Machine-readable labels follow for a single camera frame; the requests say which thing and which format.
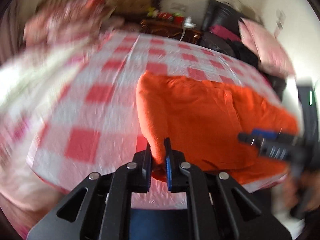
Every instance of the red and white checkered tablecloth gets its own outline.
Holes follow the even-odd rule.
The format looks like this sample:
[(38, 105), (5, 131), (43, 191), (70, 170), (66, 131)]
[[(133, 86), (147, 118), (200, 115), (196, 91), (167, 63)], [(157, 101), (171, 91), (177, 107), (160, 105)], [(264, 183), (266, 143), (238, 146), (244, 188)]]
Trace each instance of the red and white checkered tablecloth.
[[(146, 70), (249, 86), (279, 104), (267, 81), (246, 63), (173, 39), (115, 32), (63, 92), (40, 143), (29, 152), (33, 171), (70, 191), (90, 172), (114, 172), (145, 149), (135, 93)], [(170, 194), (165, 183), (152, 179), (150, 192), (134, 194), (132, 206), (185, 208), (186, 200), (184, 193)]]

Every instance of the pink fabric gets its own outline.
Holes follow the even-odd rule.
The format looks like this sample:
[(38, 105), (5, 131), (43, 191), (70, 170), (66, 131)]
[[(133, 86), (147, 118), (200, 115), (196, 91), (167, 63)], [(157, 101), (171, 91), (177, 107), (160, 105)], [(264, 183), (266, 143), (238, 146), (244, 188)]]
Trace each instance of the pink fabric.
[(231, 41), (240, 41), (241, 42), (241, 39), (236, 34), (234, 34), (233, 32), (229, 31), (227, 28), (225, 28), (221, 25), (211, 26), (209, 28), (209, 31), (224, 40), (229, 39)]
[(251, 20), (239, 21), (242, 43), (261, 61), (261, 70), (280, 78), (295, 76), (295, 70), (284, 48), (263, 26)]
[[(47, 71), (41, 78), (32, 80), (27, 88), (15, 93), (14, 97), (8, 97), (4, 113), (0, 114), (0, 207), (23, 239), (63, 197), (60, 191), (44, 183), (27, 166), (32, 139), (47, 115), (52, 113), (49, 106), (55, 105), (56, 93), (63, 84), (68, 84), (63, 76), (70, 75), (70, 70), (85, 64), (109, 35), (105, 33), (97, 40), (63, 46), (74, 48), (70, 58), (65, 59), (66, 63), (60, 63), (55, 71)], [(6, 64), (4, 70), (14, 66), (19, 69), (34, 68), (37, 71), (38, 66), (50, 61), (51, 56), (47, 53), (55, 57), (58, 55), (52, 52), (57, 47), (30, 49), (12, 63)]]
[(104, 0), (76, 0), (60, 7), (46, 8), (25, 26), (27, 47), (98, 36), (102, 18), (113, 10), (104, 5)]

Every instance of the black handle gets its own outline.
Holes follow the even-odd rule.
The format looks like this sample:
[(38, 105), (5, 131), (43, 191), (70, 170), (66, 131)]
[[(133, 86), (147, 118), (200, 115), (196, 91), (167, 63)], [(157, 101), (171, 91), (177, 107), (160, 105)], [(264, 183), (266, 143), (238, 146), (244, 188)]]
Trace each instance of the black handle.
[(318, 112), (313, 86), (312, 84), (297, 86), (297, 90), (303, 113), (304, 138), (307, 143), (312, 144), (319, 140)]
[(313, 193), (312, 188), (299, 190), (298, 195), (301, 196), (299, 203), (290, 210), (290, 215), (297, 219), (304, 219), (306, 215), (306, 207)]

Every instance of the orange towel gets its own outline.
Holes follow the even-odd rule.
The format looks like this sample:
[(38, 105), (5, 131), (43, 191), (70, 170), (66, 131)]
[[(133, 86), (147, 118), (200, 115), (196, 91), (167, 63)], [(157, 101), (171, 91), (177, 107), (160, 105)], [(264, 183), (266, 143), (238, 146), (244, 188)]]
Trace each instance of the orange towel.
[(257, 149), (237, 139), (239, 132), (254, 128), (297, 133), (294, 117), (251, 89), (146, 72), (136, 96), (141, 131), (156, 165), (154, 178), (165, 181), (167, 137), (187, 161), (204, 171), (229, 170), (241, 184), (286, 172), (286, 163), (258, 158)]

